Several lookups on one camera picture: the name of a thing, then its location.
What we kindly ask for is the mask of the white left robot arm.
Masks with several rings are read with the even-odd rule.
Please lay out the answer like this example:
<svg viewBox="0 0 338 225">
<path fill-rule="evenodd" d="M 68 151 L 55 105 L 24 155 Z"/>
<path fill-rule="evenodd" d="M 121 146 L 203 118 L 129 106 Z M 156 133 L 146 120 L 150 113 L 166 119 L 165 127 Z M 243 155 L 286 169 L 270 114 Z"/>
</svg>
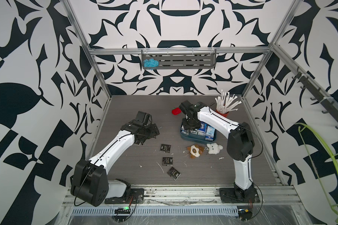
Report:
<svg viewBox="0 0 338 225">
<path fill-rule="evenodd" d="M 108 173 L 120 156 L 132 145 L 142 145 L 160 134 L 152 115 L 139 111 L 136 118 L 124 124 L 113 140 L 89 160 L 80 160 L 74 170 L 70 193 L 92 206 L 105 199 L 129 198 L 131 184 L 124 180 L 108 180 Z"/>
</svg>

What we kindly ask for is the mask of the grey hook rail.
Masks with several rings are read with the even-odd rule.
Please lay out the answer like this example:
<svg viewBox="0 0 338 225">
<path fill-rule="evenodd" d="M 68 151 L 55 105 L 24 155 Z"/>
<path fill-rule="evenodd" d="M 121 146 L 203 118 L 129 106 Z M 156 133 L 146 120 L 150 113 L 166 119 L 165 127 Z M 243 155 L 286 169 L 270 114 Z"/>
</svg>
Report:
<svg viewBox="0 0 338 225">
<path fill-rule="evenodd" d="M 311 101 L 320 104 L 324 108 L 322 110 L 323 114 L 330 114 L 338 123 L 338 101 L 333 96 L 299 66 L 296 67 L 296 75 L 292 79 L 298 80 L 302 84 L 300 88 L 303 91 L 307 90 L 311 94 Z"/>
</svg>

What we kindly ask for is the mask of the green hoop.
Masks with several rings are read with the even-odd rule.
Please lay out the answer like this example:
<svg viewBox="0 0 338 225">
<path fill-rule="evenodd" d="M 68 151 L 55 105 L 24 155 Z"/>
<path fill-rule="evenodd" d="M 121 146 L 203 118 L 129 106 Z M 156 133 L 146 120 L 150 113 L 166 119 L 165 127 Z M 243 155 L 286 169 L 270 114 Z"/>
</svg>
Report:
<svg viewBox="0 0 338 225">
<path fill-rule="evenodd" d="M 338 224 L 338 155 L 330 145 L 309 125 L 297 122 L 293 127 L 295 143 L 303 151 L 308 172 L 303 173 L 302 185 L 309 190 L 319 190 L 320 198 L 327 206 L 330 223 Z"/>
</svg>

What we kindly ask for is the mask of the light blue tissue pack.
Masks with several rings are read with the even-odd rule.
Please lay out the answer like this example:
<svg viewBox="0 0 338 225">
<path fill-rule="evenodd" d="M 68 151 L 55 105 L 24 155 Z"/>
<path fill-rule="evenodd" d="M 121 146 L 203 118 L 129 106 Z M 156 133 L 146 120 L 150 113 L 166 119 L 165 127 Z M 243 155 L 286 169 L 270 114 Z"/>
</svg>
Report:
<svg viewBox="0 0 338 225">
<path fill-rule="evenodd" d="M 206 133 L 205 133 L 205 140 L 213 141 L 215 137 L 216 130 L 214 127 L 207 125 Z"/>
</svg>

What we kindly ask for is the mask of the red cup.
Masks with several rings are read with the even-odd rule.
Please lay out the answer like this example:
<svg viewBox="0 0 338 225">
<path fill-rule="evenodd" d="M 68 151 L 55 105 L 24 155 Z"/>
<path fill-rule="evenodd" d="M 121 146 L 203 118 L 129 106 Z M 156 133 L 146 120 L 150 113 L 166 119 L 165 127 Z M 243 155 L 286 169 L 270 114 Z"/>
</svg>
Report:
<svg viewBox="0 0 338 225">
<path fill-rule="evenodd" d="M 227 118 L 227 116 L 228 116 L 228 114 L 229 114 L 229 113 L 221 113 L 221 112 L 219 112 L 219 111 L 217 111 L 217 110 L 216 110 L 216 113 L 218 113 L 219 115 L 221 115 L 221 116 L 223 116 L 223 117 L 225 117 L 225 118 Z"/>
</svg>

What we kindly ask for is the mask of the black packet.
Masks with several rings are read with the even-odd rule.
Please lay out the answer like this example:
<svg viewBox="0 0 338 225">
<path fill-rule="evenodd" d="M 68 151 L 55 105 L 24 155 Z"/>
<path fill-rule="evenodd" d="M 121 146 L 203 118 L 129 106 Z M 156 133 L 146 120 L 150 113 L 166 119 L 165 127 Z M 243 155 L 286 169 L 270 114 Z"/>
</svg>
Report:
<svg viewBox="0 0 338 225">
<path fill-rule="evenodd" d="M 173 157 L 163 157 L 162 158 L 162 165 L 163 166 L 173 166 Z"/>
<path fill-rule="evenodd" d="M 165 153 L 170 153 L 170 151 L 171 151 L 171 145 L 161 144 L 160 151 L 161 152 L 165 152 Z"/>
<path fill-rule="evenodd" d="M 171 167 L 171 168 L 168 170 L 167 174 L 168 174 L 173 180 L 175 180 L 175 181 L 176 181 L 176 180 L 179 178 L 179 176 L 181 175 L 181 173 L 180 173 L 177 169 L 175 169 L 174 167 Z"/>
</svg>

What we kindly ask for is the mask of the blue crochet cloth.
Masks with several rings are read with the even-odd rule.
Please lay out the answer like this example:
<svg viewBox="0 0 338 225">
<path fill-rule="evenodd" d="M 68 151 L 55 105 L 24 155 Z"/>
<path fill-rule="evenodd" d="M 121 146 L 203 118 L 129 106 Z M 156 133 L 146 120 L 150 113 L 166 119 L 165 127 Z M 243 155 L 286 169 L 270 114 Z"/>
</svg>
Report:
<svg viewBox="0 0 338 225">
<path fill-rule="evenodd" d="M 143 67 L 145 69 L 155 69 L 155 68 L 159 67 L 159 61 L 157 61 L 153 58 L 145 59 L 143 61 Z"/>
</svg>

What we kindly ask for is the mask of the white plush toy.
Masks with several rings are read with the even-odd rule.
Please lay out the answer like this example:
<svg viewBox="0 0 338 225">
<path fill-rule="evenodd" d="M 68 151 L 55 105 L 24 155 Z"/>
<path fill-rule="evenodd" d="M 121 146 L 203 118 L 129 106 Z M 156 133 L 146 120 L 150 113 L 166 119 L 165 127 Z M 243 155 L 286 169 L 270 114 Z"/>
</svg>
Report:
<svg viewBox="0 0 338 225">
<path fill-rule="evenodd" d="M 208 143 L 207 144 L 207 151 L 210 155 L 217 155 L 223 149 L 223 146 L 217 143 Z"/>
</svg>

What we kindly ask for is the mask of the red plush apple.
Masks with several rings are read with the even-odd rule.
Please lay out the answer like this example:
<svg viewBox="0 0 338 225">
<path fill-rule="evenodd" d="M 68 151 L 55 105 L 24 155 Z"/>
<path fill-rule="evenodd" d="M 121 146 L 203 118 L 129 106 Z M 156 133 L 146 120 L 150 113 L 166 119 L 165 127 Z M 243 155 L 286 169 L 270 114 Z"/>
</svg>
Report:
<svg viewBox="0 0 338 225">
<path fill-rule="evenodd" d="M 173 115 L 179 115 L 179 114 L 181 114 L 181 110 L 180 110 L 180 108 L 174 108 L 172 111 L 171 111 L 171 113 L 173 114 Z"/>
</svg>

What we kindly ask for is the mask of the dark blue Tempo tissue pack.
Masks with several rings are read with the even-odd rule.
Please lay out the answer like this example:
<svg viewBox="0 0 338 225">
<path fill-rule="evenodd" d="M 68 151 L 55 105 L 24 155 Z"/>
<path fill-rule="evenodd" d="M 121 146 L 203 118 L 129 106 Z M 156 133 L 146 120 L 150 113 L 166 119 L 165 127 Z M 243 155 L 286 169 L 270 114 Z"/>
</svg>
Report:
<svg viewBox="0 0 338 225">
<path fill-rule="evenodd" d="M 197 129 L 197 134 L 199 136 L 206 136 L 206 131 L 207 131 L 207 124 L 204 122 L 201 122 L 200 128 Z"/>
</svg>

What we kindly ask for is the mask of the black packet front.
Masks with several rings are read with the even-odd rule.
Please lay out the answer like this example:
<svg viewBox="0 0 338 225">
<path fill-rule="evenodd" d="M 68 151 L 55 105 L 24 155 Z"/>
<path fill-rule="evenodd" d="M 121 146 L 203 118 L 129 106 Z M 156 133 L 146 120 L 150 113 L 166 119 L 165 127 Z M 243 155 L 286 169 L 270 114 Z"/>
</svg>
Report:
<svg viewBox="0 0 338 225">
<path fill-rule="evenodd" d="M 171 167 L 171 168 L 168 170 L 167 174 L 168 174 L 173 180 L 175 180 L 175 181 L 176 181 L 176 180 L 179 178 L 179 176 L 181 175 L 181 173 L 180 173 L 177 169 L 175 169 L 174 167 Z"/>
</svg>

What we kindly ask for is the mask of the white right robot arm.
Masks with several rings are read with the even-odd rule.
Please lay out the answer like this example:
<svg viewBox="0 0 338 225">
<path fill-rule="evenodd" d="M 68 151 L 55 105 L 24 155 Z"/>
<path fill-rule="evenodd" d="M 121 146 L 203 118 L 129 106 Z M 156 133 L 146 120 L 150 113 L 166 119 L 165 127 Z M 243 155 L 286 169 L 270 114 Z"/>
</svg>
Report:
<svg viewBox="0 0 338 225">
<path fill-rule="evenodd" d="M 185 115 L 182 121 L 185 129 L 197 129 L 203 122 L 227 138 L 227 152 L 234 161 L 235 189 L 247 191 L 253 187 L 251 160 L 255 143 L 250 126 L 231 121 L 202 102 L 192 104 L 186 100 L 179 109 Z"/>
</svg>

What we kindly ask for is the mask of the brown white plush dog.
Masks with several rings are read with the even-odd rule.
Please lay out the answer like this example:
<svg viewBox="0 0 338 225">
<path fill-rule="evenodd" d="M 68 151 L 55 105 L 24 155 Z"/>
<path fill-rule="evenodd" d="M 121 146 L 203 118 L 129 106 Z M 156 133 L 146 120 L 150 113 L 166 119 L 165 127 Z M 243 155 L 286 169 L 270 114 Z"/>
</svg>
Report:
<svg viewBox="0 0 338 225">
<path fill-rule="evenodd" d="M 188 146 L 186 149 L 189 152 L 190 158 L 200 157 L 204 153 L 204 150 L 205 150 L 203 146 L 198 145 L 198 144 Z"/>
</svg>

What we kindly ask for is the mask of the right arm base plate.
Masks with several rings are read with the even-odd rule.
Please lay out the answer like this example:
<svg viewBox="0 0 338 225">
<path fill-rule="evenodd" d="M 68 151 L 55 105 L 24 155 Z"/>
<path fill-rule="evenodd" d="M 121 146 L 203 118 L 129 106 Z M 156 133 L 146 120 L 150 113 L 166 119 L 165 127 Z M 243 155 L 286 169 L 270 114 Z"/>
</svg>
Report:
<svg viewBox="0 0 338 225">
<path fill-rule="evenodd" d="M 219 196 L 222 203 L 260 203 L 257 189 L 250 187 L 242 190 L 241 188 L 220 188 Z"/>
</svg>

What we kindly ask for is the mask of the teal storage box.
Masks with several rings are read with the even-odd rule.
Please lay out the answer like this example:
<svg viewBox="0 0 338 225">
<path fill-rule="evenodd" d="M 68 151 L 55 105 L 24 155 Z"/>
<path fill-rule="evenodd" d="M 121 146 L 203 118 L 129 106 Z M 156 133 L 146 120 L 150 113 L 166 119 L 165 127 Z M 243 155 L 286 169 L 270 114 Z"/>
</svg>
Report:
<svg viewBox="0 0 338 225">
<path fill-rule="evenodd" d="M 181 124 L 181 128 L 180 128 L 180 136 L 182 139 L 186 140 L 186 141 L 191 141 L 191 142 L 198 142 L 198 143 L 202 143 L 202 144 L 207 144 L 207 143 L 214 143 L 216 138 L 217 138 L 217 130 L 215 133 L 215 137 L 213 141 L 207 141 L 205 140 L 205 136 L 199 136 L 197 134 L 197 129 L 192 130 L 192 131 L 188 131 L 188 130 L 184 130 L 183 125 Z"/>
</svg>

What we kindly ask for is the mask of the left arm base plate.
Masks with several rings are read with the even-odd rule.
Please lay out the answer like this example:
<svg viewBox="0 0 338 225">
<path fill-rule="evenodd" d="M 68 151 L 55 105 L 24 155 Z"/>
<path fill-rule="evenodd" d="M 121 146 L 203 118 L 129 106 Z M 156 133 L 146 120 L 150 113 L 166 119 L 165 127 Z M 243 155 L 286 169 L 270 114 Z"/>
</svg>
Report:
<svg viewBox="0 0 338 225">
<path fill-rule="evenodd" d="M 106 198 L 105 204 L 140 204 L 144 200 L 143 188 L 131 188 L 130 191 L 126 191 L 122 197 Z"/>
</svg>

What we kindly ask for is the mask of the grey wall shelf rack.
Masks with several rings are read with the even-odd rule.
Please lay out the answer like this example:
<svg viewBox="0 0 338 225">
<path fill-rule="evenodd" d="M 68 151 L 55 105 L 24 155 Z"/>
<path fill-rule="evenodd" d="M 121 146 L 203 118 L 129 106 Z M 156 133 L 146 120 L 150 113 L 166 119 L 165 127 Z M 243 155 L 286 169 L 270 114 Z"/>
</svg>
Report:
<svg viewBox="0 0 338 225">
<path fill-rule="evenodd" d="M 145 59 L 153 58 L 159 61 L 160 69 L 211 69 L 216 65 L 216 50 L 189 49 L 160 49 L 141 51 L 142 67 Z"/>
</svg>

